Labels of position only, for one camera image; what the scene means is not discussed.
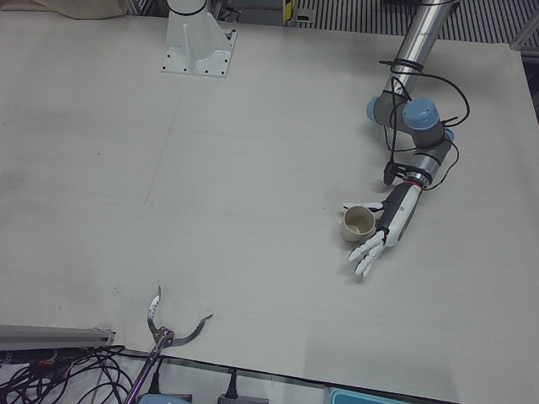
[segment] white cup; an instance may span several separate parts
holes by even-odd
[[[376,221],[370,210],[363,206],[352,206],[345,211],[340,226],[340,235],[347,242],[365,242],[375,232]]]

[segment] table surface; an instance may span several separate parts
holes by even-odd
[[[148,350],[160,284],[177,333],[215,313],[167,354],[539,402],[539,135],[519,54],[435,45],[426,71],[472,105],[461,161],[359,282],[341,205],[389,192],[364,111],[401,38],[241,25],[228,78],[201,78],[161,73],[166,23],[0,13],[0,322],[111,327]],[[413,95],[463,113],[443,83]]]

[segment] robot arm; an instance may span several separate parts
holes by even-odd
[[[375,234],[349,255],[349,261],[358,261],[355,274],[359,276],[366,276],[384,249],[400,241],[419,196],[432,184],[451,149],[453,133],[440,121],[434,102],[428,98],[411,101],[408,93],[422,72],[451,7],[458,1],[423,0],[392,64],[385,89],[367,107],[367,116],[373,122],[411,135],[416,151],[409,165],[395,163],[393,159],[386,165],[384,183],[393,183],[397,176],[403,182],[380,204],[363,204],[371,211],[381,211],[382,216]]]

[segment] metal grating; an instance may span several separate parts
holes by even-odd
[[[314,9],[313,24],[298,27],[404,35],[415,6],[383,0],[298,0],[298,8]],[[462,0],[443,27],[443,40],[510,43],[539,9],[539,0]],[[539,32],[526,46],[539,48]]]

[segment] teal box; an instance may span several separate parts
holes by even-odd
[[[408,404],[405,401],[391,398],[372,396],[343,389],[328,389],[327,404]]]

